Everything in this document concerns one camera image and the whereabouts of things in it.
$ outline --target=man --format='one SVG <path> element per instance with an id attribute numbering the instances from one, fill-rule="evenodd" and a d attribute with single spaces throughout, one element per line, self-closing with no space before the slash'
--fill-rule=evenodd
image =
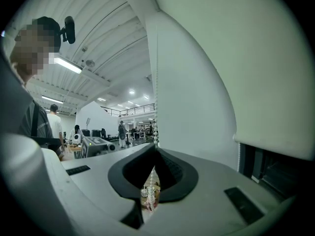
<path id="1" fill-rule="evenodd" d="M 58 110 L 58 106 L 56 104 L 51 105 L 50 106 L 50 113 L 47 115 L 47 118 L 49 120 L 49 124 L 50 124 L 51 130 L 53 132 L 54 138 L 60 139 L 62 151 L 64 151 L 63 129 L 61 126 L 61 119 L 59 116 L 57 116 L 57 110 Z"/>
<path id="2" fill-rule="evenodd" d="M 44 64 L 48 64 L 50 52 L 59 52 L 61 46 L 59 32 L 59 24 L 47 17 L 33 20 L 31 25 L 19 31 L 10 55 L 10 62 L 23 86 L 26 86 L 30 78 L 44 68 Z M 53 138 L 46 111 L 34 100 L 24 115 L 18 133 L 25 136 Z M 56 154 L 60 160 L 64 160 L 60 149 Z"/>
<path id="3" fill-rule="evenodd" d="M 121 122 L 118 126 L 119 146 L 121 148 L 125 147 L 126 132 L 127 132 L 127 130 L 125 128 L 124 122 L 121 120 Z"/>
<path id="4" fill-rule="evenodd" d="M 79 125 L 75 125 L 74 128 L 70 132 L 69 140 L 72 141 L 75 134 L 79 134 L 81 136 L 81 142 L 84 138 L 83 132 L 80 129 Z"/>

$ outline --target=ceiling light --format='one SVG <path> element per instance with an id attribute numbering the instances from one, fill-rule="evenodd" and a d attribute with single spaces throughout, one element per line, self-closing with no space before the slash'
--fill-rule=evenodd
<path id="1" fill-rule="evenodd" d="M 57 103 L 63 104 L 63 102 L 62 102 L 62 101 L 59 101 L 59 100 L 54 100 L 54 99 L 52 99 L 52 98 L 48 98 L 48 97 L 46 97 L 46 96 L 42 96 L 42 98 L 43 98 L 43 99 L 46 99 L 46 100 L 51 100 L 51 101 L 54 101 L 54 102 L 57 102 Z"/>
<path id="2" fill-rule="evenodd" d="M 45 109 L 47 112 L 50 112 L 50 110 L 48 110 L 48 109 Z M 57 112 L 57 114 L 59 114 L 59 112 Z"/>
<path id="3" fill-rule="evenodd" d="M 75 73 L 78 73 L 80 74 L 82 72 L 82 69 L 77 67 L 77 66 L 74 66 L 73 64 L 70 64 L 69 62 L 61 59 L 61 58 L 55 58 L 54 59 L 55 63 L 59 64 L 59 65 L 62 65 L 64 66 L 65 68 L 68 68 L 69 70 L 75 72 Z"/>

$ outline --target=white wall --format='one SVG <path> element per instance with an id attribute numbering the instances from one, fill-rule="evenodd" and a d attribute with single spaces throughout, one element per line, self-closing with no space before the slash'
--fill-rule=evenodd
<path id="1" fill-rule="evenodd" d="M 87 119 L 91 118 L 88 129 L 92 132 L 93 129 L 106 130 L 106 135 L 117 136 L 118 134 L 118 117 L 109 115 L 95 101 L 89 103 L 76 114 L 75 123 L 80 126 L 80 129 L 86 129 Z"/>
<path id="2" fill-rule="evenodd" d="M 63 116 L 63 115 L 58 115 L 58 116 L 61 119 L 61 125 L 63 127 L 63 133 L 66 132 L 66 138 L 68 138 L 71 130 L 75 126 L 75 117 L 67 117 L 67 116 Z"/>
<path id="3" fill-rule="evenodd" d="M 192 36 L 158 12 L 146 20 L 161 148 L 217 161 L 237 169 L 236 122 L 217 70 Z M 190 106 L 197 106 L 195 112 Z"/>
<path id="4" fill-rule="evenodd" d="M 217 69 L 235 111 L 235 139 L 313 159 L 314 56 L 286 4 L 282 0 L 157 2 L 193 36 Z M 202 101 L 197 104 L 203 107 Z"/>

